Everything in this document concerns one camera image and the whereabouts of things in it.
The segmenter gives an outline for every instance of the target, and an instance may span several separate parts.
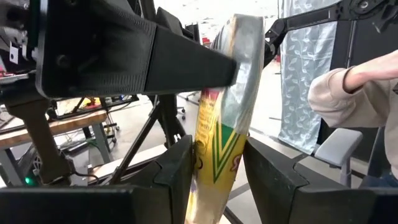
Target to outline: person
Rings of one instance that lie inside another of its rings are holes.
[[[391,171],[367,187],[398,187],[398,50],[350,68],[337,68],[312,81],[308,102],[334,128],[385,126]]]

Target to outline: patterned curtain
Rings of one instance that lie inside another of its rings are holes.
[[[319,9],[337,0],[281,0],[281,17]],[[279,139],[311,154],[316,147],[320,117],[308,105],[312,80],[330,69],[336,23],[289,32],[281,47],[282,126]]]

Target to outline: wooden table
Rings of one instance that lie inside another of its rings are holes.
[[[104,127],[102,125],[102,122],[104,122],[106,118],[107,115],[105,111],[97,111],[65,121],[52,122],[50,123],[50,130],[53,135],[56,135],[92,126],[96,143],[104,163],[109,163],[112,161],[112,158],[108,140],[106,139]],[[13,185],[24,185],[24,177],[19,173],[19,168],[10,148],[28,142],[31,142],[31,138],[26,129],[0,135],[0,163]]]

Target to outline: plastic bag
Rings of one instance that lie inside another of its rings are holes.
[[[248,135],[264,58],[264,18],[236,14],[211,48],[239,63],[236,84],[202,91],[186,223],[219,223]]]

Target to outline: concrete floor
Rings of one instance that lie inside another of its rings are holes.
[[[280,75],[276,74],[277,72],[279,72],[279,68],[278,64],[276,63],[271,64],[263,71],[254,114],[252,117],[250,133],[251,136],[257,140],[267,144],[271,148],[285,154],[286,156],[293,158],[301,155],[302,153],[287,147],[285,144],[275,141],[275,138],[273,138],[276,137],[280,131],[281,115]],[[186,120],[182,120],[180,115],[178,117],[182,122],[187,134],[194,135],[198,111],[197,101],[200,94],[191,96],[189,101],[185,100],[185,96],[187,95],[188,93],[179,94],[177,102],[178,106],[183,106],[185,108]],[[113,121],[116,122],[120,127],[120,131],[116,132],[117,143],[115,145],[111,144],[112,155],[114,159],[120,159],[124,157],[148,118],[148,114],[152,108],[152,105],[146,96],[139,96],[139,98],[140,101],[134,102],[127,106],[128,109],[111,113]],[[69,137],[73,139],[81,139],[84,138],[84,135],[83,133],[74,133]],[[62,144],[62,142],[65,142],[66,138],[65,136],[60,136],[57,137],[56,140],[57,144]],[[156,122],[148,134],[148,137],[143,142],[139,153],[159,146],[164,142],[164,133],[159,123]],[[84,167],[88,164],[93,166],[103,164],[103,160],[98,150],[93,147],[89,148],[88,151],[75,156],[74,161],[77,167]],[[338,169],[329,168],[329,165],[322,161],[308,157],[302,160],[300,163],[332,180],[338,182],[340,179],[340,171]],[[351,167],[354,170],[362,174],[366,173],[366,164],[358,162],[354,159],[351,161],[351,164]],[[360,182],[360,178],[355,176],[353,177],[353,187],[357,187]],[[233,185],[227,205],[243,223],[261,223],[258,215],[259,213],[254,204],[254,199],[246,178],[243,162],[241,162],[239,167],[238,175]]]

